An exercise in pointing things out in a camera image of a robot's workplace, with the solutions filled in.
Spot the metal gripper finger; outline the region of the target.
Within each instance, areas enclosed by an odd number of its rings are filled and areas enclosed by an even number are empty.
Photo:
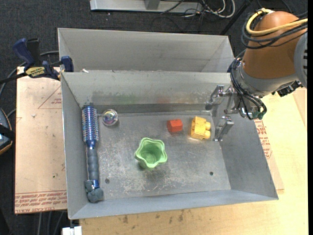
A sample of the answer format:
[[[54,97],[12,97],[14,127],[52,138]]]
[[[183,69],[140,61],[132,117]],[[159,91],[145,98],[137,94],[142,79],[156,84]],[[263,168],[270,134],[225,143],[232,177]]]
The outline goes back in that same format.
[[[212,110],[215,106],[220,105],[224,100],[223,92],[224,85],[217,85],[210,96],[210,100],[205,105],[205,110]]]
[[[222,116],[215,125],[214,141],[222,141],[223,136],[228,133],[234,122],[230,116]]]

